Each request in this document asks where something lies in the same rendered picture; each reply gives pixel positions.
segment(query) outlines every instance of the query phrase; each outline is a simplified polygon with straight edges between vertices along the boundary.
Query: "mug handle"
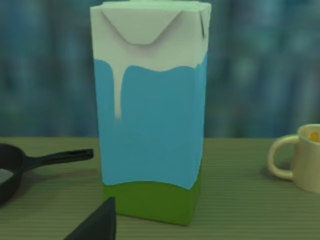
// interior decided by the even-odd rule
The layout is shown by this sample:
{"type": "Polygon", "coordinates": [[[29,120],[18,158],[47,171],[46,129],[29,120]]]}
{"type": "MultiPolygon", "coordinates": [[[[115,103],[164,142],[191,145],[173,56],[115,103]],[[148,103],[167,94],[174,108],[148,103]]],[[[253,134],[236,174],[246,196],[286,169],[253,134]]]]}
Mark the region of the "mug handle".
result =
{"type": "Polygon", "coordinates": [[[291,170],[283,170],[276,167],[275,154],[276,154],[276,151],[281,147],[288,144],[297,144],[298,142],[299,142],[299,136],[295,134],[295,135],[287,135],[287,136],[280,137],[277,140],[275,140],[275,142],[271,145],[268,152],[268,157],[267,157],[267,167],[273,175],[281,179],[292,180],[293,173],[291,170]]]}

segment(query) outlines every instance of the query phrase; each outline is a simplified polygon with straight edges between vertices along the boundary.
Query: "wooden table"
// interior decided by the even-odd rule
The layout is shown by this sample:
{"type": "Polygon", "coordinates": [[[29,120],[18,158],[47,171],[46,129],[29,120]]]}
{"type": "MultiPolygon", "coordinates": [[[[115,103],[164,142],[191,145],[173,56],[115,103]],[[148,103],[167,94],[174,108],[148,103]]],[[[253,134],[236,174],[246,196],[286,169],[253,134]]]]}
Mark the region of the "wooden table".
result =
{"type": "MultiPolygon", "coordinates": [[[[0,142],[15,144],[31,156],[95,150],[93,160],[26,173],[18,193],[0,208],[0,240],[62,240],[102,203],[96,138],[0,138],[0,142]]],[[[320,195],[268,174],[271,142],[206,139],[202,192],[190,226],[118,216],[117,240],[320,239],[320,195]]],[[[281,165],[291,150],[278,153],[281,165]]]]}

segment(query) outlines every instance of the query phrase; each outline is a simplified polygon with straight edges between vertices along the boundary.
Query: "blurred background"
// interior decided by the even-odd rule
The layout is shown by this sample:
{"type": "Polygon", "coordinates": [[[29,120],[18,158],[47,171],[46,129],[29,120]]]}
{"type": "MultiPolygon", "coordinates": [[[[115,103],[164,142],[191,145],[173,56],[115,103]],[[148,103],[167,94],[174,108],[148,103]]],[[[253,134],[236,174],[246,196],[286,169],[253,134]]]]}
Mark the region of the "blurred background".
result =
{"type": "MultiPolygon", "coordinates": [[[[89,7],[0,1],[0,136],[98,135],[89,7]]],[[[210,0],[206,137],[320,123],[320,0],[210,0]]]]}

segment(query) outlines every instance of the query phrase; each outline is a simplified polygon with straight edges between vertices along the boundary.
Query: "carton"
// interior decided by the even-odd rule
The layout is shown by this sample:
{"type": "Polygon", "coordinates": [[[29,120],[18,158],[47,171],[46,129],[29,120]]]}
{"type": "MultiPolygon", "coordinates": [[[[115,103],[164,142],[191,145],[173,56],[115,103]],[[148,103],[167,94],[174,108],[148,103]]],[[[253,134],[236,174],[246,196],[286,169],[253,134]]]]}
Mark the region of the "carton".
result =
{"type": "Polygon", "coordinates": [[[211,5],[91,7],[101,171],[116,212],[189,224],[201,185],[211,5]]]}

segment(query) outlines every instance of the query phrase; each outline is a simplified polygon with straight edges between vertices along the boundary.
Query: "mug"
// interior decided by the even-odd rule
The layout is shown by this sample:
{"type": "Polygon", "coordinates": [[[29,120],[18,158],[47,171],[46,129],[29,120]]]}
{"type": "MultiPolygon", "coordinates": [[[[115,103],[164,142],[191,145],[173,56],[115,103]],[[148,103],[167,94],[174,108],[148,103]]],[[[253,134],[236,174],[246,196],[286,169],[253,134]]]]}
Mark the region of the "mug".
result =
{"type": "Polygon", "coordinates": [[[301,126],[297,134],[278,138],[270,147],[267,156],[269,171],[281,179],[291,180],[298,187],[320,193],[320,124],[301,126]],[[276,151],[284,145],[294,145],[294,156],[290,170],[275,166],[276,151]]]}

